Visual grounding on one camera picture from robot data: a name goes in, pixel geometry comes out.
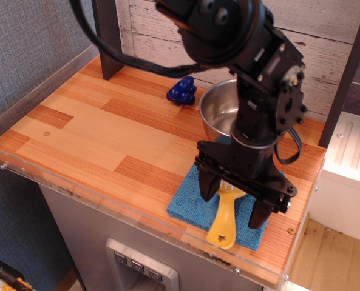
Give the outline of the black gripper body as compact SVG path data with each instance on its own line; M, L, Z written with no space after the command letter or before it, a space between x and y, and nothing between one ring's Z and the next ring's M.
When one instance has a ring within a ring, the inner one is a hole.
M287 212L297 188L274 165L272 149L205 140L199 141L197 148L199 154L195 164L198 170L216 170L221 180L258 200L272 203L273 212Z

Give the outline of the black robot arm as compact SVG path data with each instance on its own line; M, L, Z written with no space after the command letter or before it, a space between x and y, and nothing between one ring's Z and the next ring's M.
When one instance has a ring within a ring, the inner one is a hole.
M286 212L297 188L276 168L285 134L307 111L301 90L303 56L274 27L261 1L157 1L159 12L178 27L187 54L203 67L227 67L237 77L237 116L231 140L199 141L195 163L200 194L212 198L220 181L253 195L248 223L258 229L273 212Z

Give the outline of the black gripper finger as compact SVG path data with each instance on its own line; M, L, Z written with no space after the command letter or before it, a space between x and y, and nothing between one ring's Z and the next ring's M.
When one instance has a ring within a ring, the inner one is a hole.
M204 201L209 201L220 187L221 176L216 170L199 169L199 189Z
M256 200L250 215L248 227L250 229L259 229L271 215L273 205L267 200Z

